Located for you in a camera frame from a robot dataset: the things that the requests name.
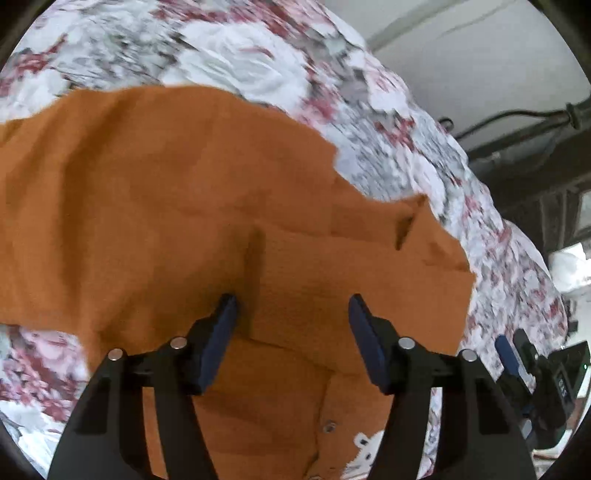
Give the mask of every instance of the black mount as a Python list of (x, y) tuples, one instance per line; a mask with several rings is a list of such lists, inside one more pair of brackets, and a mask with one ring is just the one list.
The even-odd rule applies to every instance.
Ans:
[(556, 350), (546, 358), (538, 353), (523, 329), (515, 331), (513, 345), (525, 370), (535, 377), (535, 390), (531, 393), (526, 386), (517, 357), (504, 335), (495, 341), (505, 367), (497, 384), (517, 417), (532, 425), (526, 438), (528, 448), (555, 447), (574, 412), (577, 393), (589, 366), (589, 345), (584, 341)]
[[(213, 382), (237, 316), (236, 298), (225, 295), (210, 317), (154, 352), (128, 356), (111, 350), (66, 425), (48, 480), (158, 480), (147, 453), (144, 387), (154, 388), (169, 480), (217, 480), (191, 395), (203, 394)], [(371, 381), (395, 395), (369, 480), (416, 479), (433, 387), (443, 387), (443, 411), (437, 461), (428, 479), (535, 480), (517, 416), (473, 351), (429, 352), (374, 317), (360, 295), (349, 302), (349, 323)], [(581, 430), (565, 458), (579, 455), (591, 426)], [(588, 455), (579, 457), (589, 463)], [(562, 478), (559, 469), (568, 471), (570, 465), (559, 458), (549, 478)], [(7, 480), (42, 480), (1, 423), (0, 471)]]
[(443, 411), (428, 479), (535, 480), (517, 417), (474, 352), (431, 353), (374, 317), (360, 295), (349, 302), (349, 323), (372, 383), (395, 395), (368, 480), (417, 478), (433, 387), (443, 387)]

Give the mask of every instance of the floral bedspread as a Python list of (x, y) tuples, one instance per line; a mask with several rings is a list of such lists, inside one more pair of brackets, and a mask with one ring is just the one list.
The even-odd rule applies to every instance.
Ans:
[[(283, 110), (338, 147), (336, 170), (367, 196), (426, 193), (477, 276), (460, 348), (494, 377), (500, 334), (522, 327), (540, 353), (563, 343), (566, 315), (539, 252), (500, 217), (458, 143), (316, 0), (57, 0), (0, 73), (0, 122), (72, 89), (158, 84), (212, 85)], [(87, 379), (83, 352), (69, 335), (3, 328), (0, 417), (46, 475)], [(433, 468), (440, 404), (434, 392), (420, 476)]]

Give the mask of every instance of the red floral pattern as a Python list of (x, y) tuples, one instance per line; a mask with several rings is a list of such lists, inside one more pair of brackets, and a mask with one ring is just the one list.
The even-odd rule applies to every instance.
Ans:
[[(461, 242), (476, 284), (460, 348), (476, 350), (498, 376), (502, 367), (493, 344), (502, 333), (525, 328), (542, 354), (561, 345), (566, 315), (533, 244), (499, 216), (488, 189), (468, 169), (465, 153), (414, 104), (404, 82), (316, 0), (126, 0), (124, 5), (57, 0), (0, 73), (0, 118), (19, 111), (14, 106), (22, 102), (18, 92), (29, 74), (55, 70), (69, 88), (159, 84), (163, 72), (177, 67), (192, 48), (180, 38), (184, 25), (260, 25), (305, 55), (307, 92), (287, 113), (337, 146), (337, 171), (375, 199), (428, 194), (441, 224)], [(73, 26), (57, 43), (40, 49), (40, 35), (64, 12), (75, 17)], [(269, 55), (263, 52), (268, 59), (280, 61), (261, 48), (268, 50)], [(0, 332), (0, 354), (0, 401), (33, 406), (39, 415), (66, 421), (86, 375), (77, 340), (10, 327), (8, 337)], [(440, 403), (440, 393), (434, 392), (424, 451), (427, 473), (437, 452)]]

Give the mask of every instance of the orange sweater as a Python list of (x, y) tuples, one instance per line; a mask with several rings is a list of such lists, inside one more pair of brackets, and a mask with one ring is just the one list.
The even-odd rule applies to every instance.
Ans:
[(220, 478), (340, 478), (391, 402), (366, 377), (350, 295), (455, 353), (473, 275), (426, 198), (368, 200), (334, 154), (206, 87), (77, 91), (0, 126), (1, 318), (75, 333), (93, 368), (186, 333), (232, 291), (237, 333), (195, 401)]

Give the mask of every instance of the wall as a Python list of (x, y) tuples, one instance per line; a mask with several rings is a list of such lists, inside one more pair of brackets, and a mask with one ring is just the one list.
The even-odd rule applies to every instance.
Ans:
[[(563, 108), (591, 92), (560, 34), (527, 0), (326, 0), (326, 5), (381, 47), (376, 56), (406, 81), (417, 103), (435, 118), (450, 117), (456, 132), (502, 110)], [(413, 12), (426, 5), (435, 13), (417, 22)], [(405, 23), (396, 25), (397, 18)], [(382, 47), (385, 37), (391, 41)], [(500, 122), (463, 146), (528, 123)]]

